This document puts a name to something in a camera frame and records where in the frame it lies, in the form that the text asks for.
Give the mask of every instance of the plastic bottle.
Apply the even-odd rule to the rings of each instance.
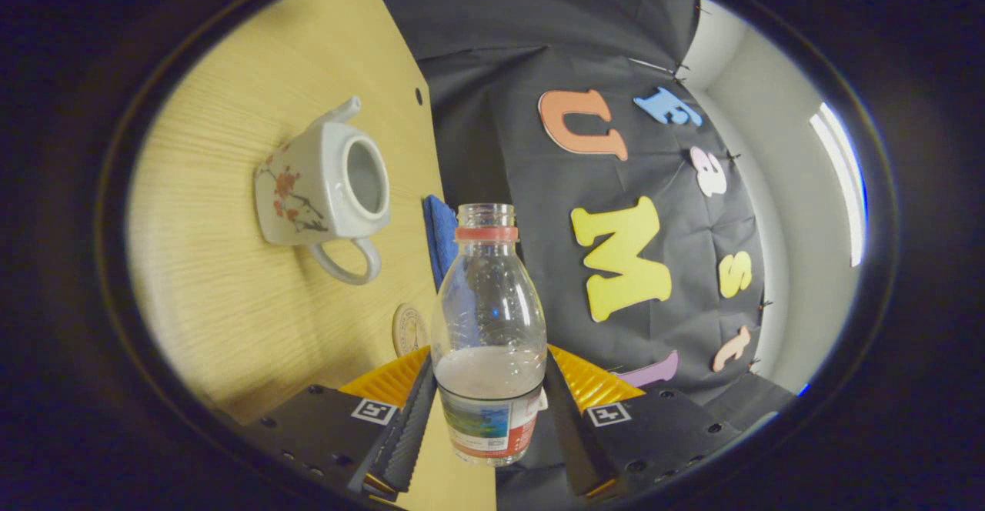
[[[508,465],[530,445],[544,382],[541,302],[516,254],[513,206],[461,205],[458,256],[439,290],[432,363],[455,453]]]

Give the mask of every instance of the wooden table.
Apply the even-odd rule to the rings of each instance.
[[[379,143],[391,185],[390,225],[372,237],[383,270],[367,286],[335,280],[305,249],[265,243],[252,187],[274,147],[355,94],[351,124]],[[187,386],[242,422],[311,382],[341,386],[396,357],[398,304],[430,316],[429,193],[442,191],[428,86],[383,1],[280,0],[195,65],[148,135],[128,228],[145,321]],[[362,269],[349,242],[325,248]],[[493,470],[454,457],[439,399],[398,504],[495,508]]]

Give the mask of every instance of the round coaster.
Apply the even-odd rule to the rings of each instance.
[[[428,345],[428,328],[421,312],[409,303],[402,303],[393,314],[393,350],[398,357]]]

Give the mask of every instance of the bottle label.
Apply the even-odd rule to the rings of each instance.
[[[514,399],[463,398],[440,388],[451,443],[464,454],[500,459],[530,445],[541,409],[541,387]]]

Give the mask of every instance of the blue towel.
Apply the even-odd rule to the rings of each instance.
[[[439,288],[451,262],[455,261],[455,256],[458,255],[458,244],[455,243],[458,219],[451,207],[444,205],[444,202],[434,195],[429,195],[425,199],[425,227],[428,229],[428,249],[432,256],[434,287]]]

